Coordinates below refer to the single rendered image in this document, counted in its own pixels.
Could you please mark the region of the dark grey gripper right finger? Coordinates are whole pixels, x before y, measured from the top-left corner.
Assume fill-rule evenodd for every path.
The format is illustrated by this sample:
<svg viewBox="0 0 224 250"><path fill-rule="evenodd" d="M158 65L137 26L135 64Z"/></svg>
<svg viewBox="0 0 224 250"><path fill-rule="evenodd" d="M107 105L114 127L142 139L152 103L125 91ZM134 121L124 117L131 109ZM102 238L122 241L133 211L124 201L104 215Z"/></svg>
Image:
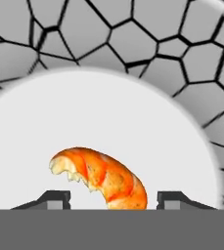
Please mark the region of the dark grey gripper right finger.
<svg viewBox="0 0 224 250"><path fill-rule="evenodd" d="M182 191L159 191L157 193L158 210L216 210L215 206L206 205L190 199Z"/></svg>

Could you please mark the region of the white plate with black-lined rim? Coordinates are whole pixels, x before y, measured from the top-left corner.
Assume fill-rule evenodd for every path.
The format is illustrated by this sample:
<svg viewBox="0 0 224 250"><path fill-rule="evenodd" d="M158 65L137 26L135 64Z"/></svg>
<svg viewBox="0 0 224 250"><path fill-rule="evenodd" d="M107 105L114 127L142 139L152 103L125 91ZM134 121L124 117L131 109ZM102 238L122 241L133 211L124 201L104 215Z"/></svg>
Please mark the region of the white plate with black-lined rim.
<svg viewBox="0 0 224 250"><path fill-rule="evenodd" d="M0 210L178 190L224 209L223 0L0 0Z"/></svg>

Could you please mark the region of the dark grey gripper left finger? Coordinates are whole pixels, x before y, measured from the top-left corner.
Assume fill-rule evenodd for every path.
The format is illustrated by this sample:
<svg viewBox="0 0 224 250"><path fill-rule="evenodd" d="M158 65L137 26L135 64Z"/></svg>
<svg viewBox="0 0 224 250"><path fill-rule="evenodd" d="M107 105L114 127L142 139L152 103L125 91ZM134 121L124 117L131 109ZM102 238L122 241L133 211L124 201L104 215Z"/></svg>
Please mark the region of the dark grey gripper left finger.
<svg viewBox="0 0 224 250"><path fill-rule="evenodd" d="M69 190L47 190L38 199L14 207L14 210L69 210Z"/></svg>

